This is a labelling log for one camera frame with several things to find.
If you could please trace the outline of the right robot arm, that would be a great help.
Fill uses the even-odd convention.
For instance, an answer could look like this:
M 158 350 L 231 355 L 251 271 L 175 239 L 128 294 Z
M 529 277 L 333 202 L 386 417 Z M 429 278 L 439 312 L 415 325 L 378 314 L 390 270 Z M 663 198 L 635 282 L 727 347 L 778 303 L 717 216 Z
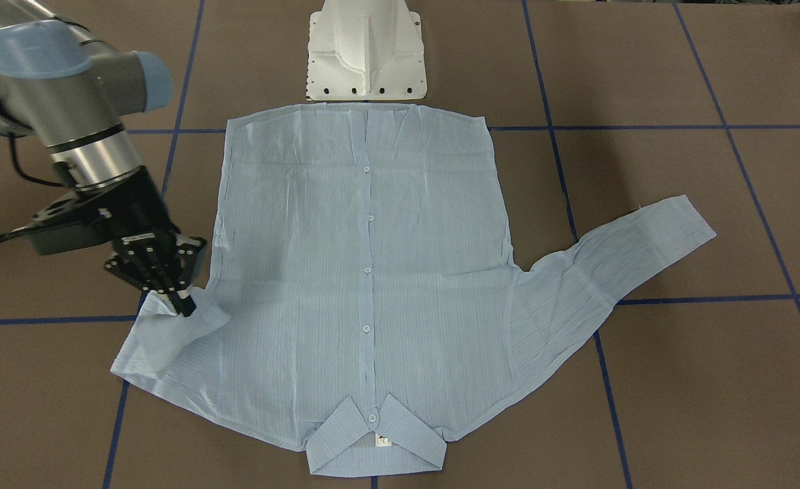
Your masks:
M 172 78 L 151 52 L 121 52 L 37 1 L 0 1 L 0 137 L 19 177 L 66 193 L 0 234 L 40 255 L 111 244 L 105 269 L 191 316 L 206 245 L 186 236 L 122 122 L 170 102 Z

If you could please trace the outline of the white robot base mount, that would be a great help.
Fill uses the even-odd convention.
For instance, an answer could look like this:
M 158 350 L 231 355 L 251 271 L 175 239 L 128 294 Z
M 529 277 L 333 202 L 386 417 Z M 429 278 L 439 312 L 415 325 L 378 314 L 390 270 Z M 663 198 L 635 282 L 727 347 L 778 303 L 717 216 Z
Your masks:
M 410 101 L 428 90 L 419 13 L 405 1 L 326 1 L 309 18 L 310 101 Z

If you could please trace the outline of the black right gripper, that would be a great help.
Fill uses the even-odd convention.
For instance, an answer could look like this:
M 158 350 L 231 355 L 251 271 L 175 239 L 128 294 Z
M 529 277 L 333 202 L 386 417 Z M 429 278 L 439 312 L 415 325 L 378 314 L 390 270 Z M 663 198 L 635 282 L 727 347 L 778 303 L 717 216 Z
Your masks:
M 191 294 L 206 241 L 184 235 L 144 166 L 77 187 L 77 247 L 109 244 L 109 269 L 129 285 L 166 294 L 177 315 L 196 310 Z

